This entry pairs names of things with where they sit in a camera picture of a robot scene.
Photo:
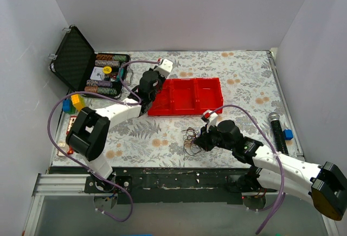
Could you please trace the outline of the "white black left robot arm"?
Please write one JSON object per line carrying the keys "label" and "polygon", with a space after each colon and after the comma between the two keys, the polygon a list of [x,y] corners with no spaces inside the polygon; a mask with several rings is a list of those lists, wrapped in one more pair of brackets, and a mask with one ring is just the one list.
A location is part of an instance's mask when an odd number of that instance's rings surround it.
{"label": "white black left robot arm", "polygon": [[97,186],[102,192],[111,192],[115,187],[115,179],[110,176],[112,167],[103,155],[109,129],[145,114],[152,107],[169,74],[159,67],[149,69],[143,73],[139,85],[132,90],[134,93],[120,104],[97,110],[84,107],[78,114],[66,142],[82,156],[87,169],[98,177]]}

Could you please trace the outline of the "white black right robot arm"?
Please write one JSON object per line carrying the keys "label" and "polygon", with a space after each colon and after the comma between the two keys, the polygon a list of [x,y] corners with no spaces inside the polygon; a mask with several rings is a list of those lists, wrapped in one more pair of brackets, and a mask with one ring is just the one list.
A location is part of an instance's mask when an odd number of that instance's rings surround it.
{"label": "white black right robot arm", "polygon": [[245,178],[251,191],[282,189],[335,221],[341,221],[346,212],[346,177],[331,162],[319,165],[274,153],[269,146],[244,136],[232,120],[205,125],[193,143],[205,151],[230,150],[238,161],[259,169]]}

